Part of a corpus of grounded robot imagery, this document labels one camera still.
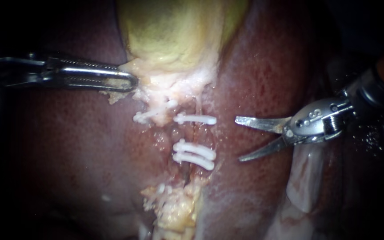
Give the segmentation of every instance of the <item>scissor blade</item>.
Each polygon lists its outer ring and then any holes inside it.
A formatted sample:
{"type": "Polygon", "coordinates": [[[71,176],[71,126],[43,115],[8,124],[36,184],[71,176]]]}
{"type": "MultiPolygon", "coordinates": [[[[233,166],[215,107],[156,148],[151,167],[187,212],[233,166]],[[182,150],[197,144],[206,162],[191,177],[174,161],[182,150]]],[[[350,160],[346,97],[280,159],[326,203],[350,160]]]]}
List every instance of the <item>scissor blade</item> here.
{"type": "Polygon", "coordinates": [[[279,138],[268,143],[266,146],[261,147],[260,149],[254,151],[252,153],[249,153],[247,155],[239,157],[238,160],[240,162],[246,162],[246,161],[254,160],[254,159],[264,157],[264,156],[270,155],[272,153],[278,152],[287,146],[288,145],[285,143],[283,137],[280,136],[279,138]]]}
{"type": "Polygon", "coordinates": [[[239,125],[247,126],[254,129],[263,130],[266,132],[273,132],[282,134],[283,127],[291,117],[286,118],[255,118],[237,116],[235,122],[239,125]]]}

